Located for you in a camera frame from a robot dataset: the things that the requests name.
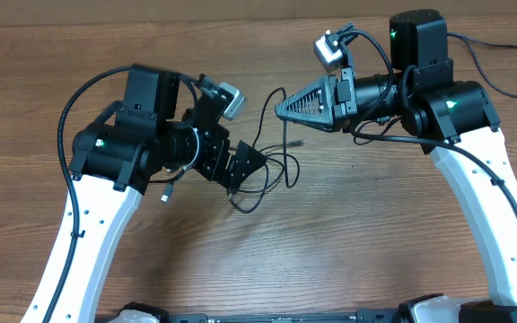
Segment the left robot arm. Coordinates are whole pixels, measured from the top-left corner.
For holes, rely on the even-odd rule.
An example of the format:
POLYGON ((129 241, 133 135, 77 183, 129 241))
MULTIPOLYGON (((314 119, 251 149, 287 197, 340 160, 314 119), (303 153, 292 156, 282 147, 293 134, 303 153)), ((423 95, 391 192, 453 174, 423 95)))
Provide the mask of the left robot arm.
POLYGON ((94 320, 120 238, 158 172, 171 173, 165 196, 189 170, 234 195, 267 164, 248 144, 231 147, 220 124, 241 108, 237 88, 148 65, 124 72, 123 98, 57 148, 66 206, 27 322, 94 320))

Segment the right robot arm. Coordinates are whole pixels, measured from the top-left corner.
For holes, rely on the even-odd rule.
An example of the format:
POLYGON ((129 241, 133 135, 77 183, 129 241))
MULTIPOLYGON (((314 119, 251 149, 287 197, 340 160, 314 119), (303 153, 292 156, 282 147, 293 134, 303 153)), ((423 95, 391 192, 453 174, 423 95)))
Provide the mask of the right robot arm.
POLYGON ((439 12, 419 9, 390 18, 390 49, 381 52, 386 74, 359 78, 350 43, 353 24, 327 31, 314 44, 326 74, 279 103, 275 112, 325 132, 360 141, 374 135, 365 122, 405 129, 401 140, 429 155, 457 197, 482 258, 485 299, 435 293, 390 310, 359 310, 357 322, 517 322, 517 180, 491 83, 457 81, 448 55, 451 33, 439 12))

